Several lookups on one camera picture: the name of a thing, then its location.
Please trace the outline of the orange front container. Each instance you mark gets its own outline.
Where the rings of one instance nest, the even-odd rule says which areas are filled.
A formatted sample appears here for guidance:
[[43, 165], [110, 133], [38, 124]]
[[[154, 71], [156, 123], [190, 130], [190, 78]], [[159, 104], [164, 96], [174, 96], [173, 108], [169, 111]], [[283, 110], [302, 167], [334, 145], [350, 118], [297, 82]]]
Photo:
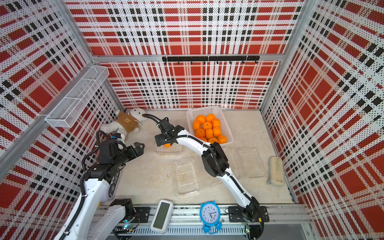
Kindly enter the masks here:
[[206, 132], [206, 139], [211, 139], [214, 137], [214, 131], [212, 128], [208, 128], [208, 129], [205, 129], [205, 132]]
[[204, 122], [204, 123], [202, 124], [202, 129], [203, 129], [203, 130], [212, 129], [212, 128], [213, 128], [212, 123]]
[[221, 126], [221, 122], [219, 119], [213, 119], [211, 121], [211, 124], [212, 124], [213, 128], [219, 128]]
[[201, 123], [200, 123], [200, 121], [194, 121], [193, 122], [193, 131], [196, 131], [196, 130], [198, 130], [198, 129], [200, 129], [201, 128]]

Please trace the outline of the orange one container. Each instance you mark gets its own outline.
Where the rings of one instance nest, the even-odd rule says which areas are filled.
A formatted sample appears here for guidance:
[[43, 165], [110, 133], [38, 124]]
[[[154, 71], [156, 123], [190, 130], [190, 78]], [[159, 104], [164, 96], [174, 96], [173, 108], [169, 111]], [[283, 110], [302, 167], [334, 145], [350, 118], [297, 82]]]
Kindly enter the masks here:
[[196, 131], [195, 131], [195, 136], [197, 137], [197, 138], [205, 138], [206, 137], [206, 131], [204, 130], [204, 129], [197, 129]]

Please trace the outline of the orange three container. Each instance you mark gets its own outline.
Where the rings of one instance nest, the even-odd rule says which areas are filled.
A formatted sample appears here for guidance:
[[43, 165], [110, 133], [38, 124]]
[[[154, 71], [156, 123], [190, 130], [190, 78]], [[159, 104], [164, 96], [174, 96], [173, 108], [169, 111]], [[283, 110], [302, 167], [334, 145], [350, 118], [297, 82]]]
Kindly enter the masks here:
[[213, 143], [218, 143], [219, 141], [217, 138], [213, 137], [213, 138], [208, 139], [208, 142], [213, 144]]

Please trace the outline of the orange four container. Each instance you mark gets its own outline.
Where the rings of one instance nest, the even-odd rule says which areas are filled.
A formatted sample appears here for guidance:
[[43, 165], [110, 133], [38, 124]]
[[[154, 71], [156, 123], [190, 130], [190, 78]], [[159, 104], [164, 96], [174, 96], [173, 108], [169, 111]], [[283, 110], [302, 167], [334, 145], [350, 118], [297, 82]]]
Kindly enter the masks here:
[[217, 139], [218, 139], [219, 144], [225, 144], [228, 142], [227, 137], [224, 135], [217, 136]]

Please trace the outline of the white plastic basket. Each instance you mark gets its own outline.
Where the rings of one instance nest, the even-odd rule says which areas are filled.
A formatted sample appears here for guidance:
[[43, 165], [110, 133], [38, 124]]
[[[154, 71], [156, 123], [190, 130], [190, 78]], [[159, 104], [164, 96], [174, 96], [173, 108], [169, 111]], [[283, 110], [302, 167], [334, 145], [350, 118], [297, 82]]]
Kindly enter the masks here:
[[200, 140], [212, 143], [218, 141], [222, 146], [234, 142], [233, 134], [221, 108], [202, 107], [187, 111], [189, 132]]

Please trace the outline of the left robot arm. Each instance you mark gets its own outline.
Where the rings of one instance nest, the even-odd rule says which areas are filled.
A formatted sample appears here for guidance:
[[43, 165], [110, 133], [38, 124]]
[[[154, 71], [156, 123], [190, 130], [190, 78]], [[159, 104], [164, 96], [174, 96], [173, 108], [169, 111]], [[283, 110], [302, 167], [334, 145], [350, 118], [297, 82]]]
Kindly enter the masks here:
[[84, 174], [80, 178], [80, 195], [68, 219], [55, 236], [56, 240], [105, 240], [122, 221], [138, 220], [131, 199], [114, 200], [101, 220], [91, 227], [94, 214], [103, 196], [109, 190], [116, 174], [132, 161], [144, 154], [145, 145], [134, 143], [126, 146], [117, 135], [107, 137], [103, 131], [96, 133], [94, 150], [82, 160]]

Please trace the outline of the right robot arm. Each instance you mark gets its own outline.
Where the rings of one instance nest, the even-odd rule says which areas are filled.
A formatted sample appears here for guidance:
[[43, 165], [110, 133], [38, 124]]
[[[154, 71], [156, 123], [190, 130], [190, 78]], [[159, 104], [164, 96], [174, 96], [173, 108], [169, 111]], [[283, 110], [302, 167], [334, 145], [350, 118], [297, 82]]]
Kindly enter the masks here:
[[242, 215], [245, 221], [249, 223], [263, 222], [259, 202], [238, 181], [219, 143], [202, 141], [182, 126], [172, 125], [168, 118], [161, 120], [153, 115], [150, 115], [149, 118], [156, 123], [161, 131], [159, 135], [155, 136], [157, 146], [180, 144], [198, 154], [202, 158], [206, 172], [223, 182], [235, 198], [238, 206], [243, 209]]

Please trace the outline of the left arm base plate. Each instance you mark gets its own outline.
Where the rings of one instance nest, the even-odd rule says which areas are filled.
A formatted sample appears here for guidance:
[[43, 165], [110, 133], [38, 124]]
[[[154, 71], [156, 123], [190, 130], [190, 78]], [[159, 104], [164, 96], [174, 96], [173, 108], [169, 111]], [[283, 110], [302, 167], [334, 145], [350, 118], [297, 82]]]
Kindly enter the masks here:
[[148, 223], [151, 207], [134, 207], [136, 215], [131, 220], [133, 224]]

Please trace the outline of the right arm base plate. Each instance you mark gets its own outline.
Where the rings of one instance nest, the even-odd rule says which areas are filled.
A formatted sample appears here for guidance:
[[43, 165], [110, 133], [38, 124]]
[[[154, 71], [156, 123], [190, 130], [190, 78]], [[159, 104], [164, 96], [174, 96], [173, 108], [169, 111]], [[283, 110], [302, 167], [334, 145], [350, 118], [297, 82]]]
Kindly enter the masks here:
[[[270, 218], [267, 212], [267, 208], [265, 206], [259, 206], [259, 209], [260, 209], [261, 215], [257, 213], [257, 217], [261, 218], [266, 223], [269, 222]], [[226, 209], [226, 213], [231, 223], [245, 222], [246, 219], [244, 218], [244, 215], [243, 215], [244, 212], [245, 212], [245, 209], [239, 206], [230, 206]]]

